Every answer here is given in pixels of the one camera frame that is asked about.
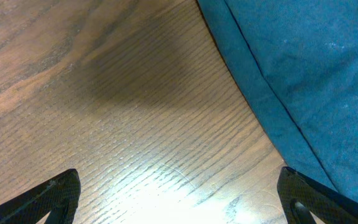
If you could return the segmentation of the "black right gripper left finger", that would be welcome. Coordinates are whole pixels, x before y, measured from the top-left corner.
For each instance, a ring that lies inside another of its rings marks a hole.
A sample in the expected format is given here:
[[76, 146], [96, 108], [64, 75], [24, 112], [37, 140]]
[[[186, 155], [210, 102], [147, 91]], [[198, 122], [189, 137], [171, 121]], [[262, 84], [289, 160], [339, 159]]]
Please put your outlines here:
[[81, 184], [76, 169], [68, 169], [0, 205], [0, 223], [71, 224], [78, 208]]

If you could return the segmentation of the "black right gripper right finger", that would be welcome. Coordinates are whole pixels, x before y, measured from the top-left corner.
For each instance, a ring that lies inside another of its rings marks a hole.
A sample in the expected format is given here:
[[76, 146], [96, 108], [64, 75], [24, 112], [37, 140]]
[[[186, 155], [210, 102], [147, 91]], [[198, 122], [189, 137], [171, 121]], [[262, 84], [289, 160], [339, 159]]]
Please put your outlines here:
[[277, 192], [290, 224], [324, 223], [358, 224], [358, 203], [292, 169], [282, 167]]

